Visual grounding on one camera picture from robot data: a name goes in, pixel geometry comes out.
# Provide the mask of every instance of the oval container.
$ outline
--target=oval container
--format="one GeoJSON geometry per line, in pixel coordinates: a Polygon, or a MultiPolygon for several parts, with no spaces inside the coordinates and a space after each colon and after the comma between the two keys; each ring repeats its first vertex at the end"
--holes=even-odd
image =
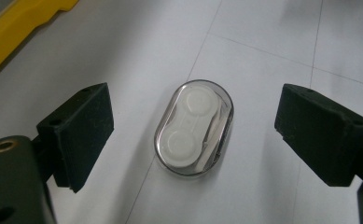
{"type": "Polygon", "coordinates": [[[161,163],[179,175],[201,175],[218,161],[233,118],[233,102],[219,85],[193,80],[173,94],[155,133],[161,163]]]}

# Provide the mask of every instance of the yellow bar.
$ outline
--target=yellow bar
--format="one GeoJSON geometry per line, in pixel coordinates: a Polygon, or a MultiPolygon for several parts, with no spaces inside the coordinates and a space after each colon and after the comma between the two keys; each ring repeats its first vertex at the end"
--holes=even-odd
{"type": "Polygon", "coordinates": [[[59,10],[68,11],[77,0],[15,0],[0,15],[0,63],[30,34],[59,10]]]}

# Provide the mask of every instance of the yellow edge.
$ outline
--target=yellow edge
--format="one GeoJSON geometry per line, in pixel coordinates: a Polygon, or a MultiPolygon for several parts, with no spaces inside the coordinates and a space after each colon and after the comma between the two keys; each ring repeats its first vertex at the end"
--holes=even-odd
{"type": "Polygon", "coordinates": [[[76,3],[77,0],[15,0],[0,16],[0,63],[35,27],[76,3]]]}

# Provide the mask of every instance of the white tabletop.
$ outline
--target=white tabletop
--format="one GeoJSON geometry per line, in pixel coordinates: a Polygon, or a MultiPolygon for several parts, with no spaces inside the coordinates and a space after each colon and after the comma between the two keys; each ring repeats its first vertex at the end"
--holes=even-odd
{"type": "Polygon", "coordinates": [[[75,92],[107,82],[115,131],[79,193],[49,180],[58,223],[358,223],[361,180],[328,187],[274,119],[285,83],[363,116],[361,18],[359,0],[81,0],[0,69],[0,138],[34,138],[75,92]],[[234,120],[220,163],[181,178],[153,137],[176,88],[198,78],[228,91],[234,120]]]}

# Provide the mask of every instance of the white contact lens case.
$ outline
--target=white contact lens case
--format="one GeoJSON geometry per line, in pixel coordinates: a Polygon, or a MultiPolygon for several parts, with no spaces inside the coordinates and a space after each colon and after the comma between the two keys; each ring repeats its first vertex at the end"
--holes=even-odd
{"type": "Polygon", "coordinates": [[[233,118],[233,103],[219,85],[194,80],[179,87],[155,134],[163,165],[180,175],[199,175],[216,164],[233,118]]]}

